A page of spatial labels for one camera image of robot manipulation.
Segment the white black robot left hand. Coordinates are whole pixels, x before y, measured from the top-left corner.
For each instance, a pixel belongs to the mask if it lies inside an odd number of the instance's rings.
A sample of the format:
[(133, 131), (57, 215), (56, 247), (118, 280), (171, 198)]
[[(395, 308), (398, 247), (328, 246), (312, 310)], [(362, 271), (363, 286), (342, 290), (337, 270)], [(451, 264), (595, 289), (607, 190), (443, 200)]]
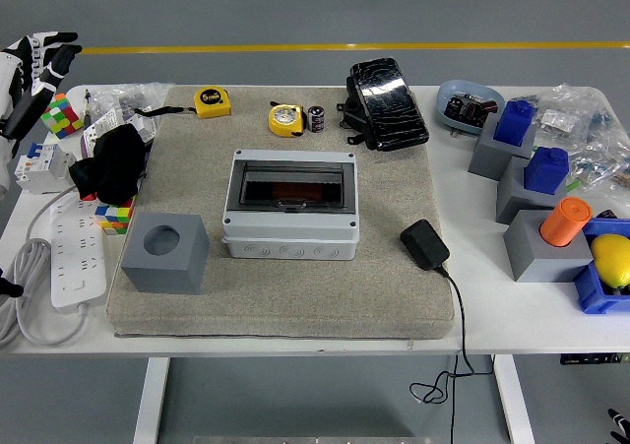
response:
[(82, 51), (74, 32), (36, 32), (1, 50), (1, 194), (8, 163)]

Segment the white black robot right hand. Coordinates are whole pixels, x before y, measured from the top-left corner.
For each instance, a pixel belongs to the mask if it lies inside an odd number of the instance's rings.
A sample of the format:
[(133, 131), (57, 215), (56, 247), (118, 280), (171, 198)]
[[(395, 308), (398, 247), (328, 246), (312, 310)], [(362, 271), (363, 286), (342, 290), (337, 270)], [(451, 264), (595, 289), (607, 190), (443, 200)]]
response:
[(608, 416), (619, 428), (619, 432), (613, 430), (610, 437), (620, 444), (630, 444), (630, 422), (629, 419), (614, 409), (607, 410)]

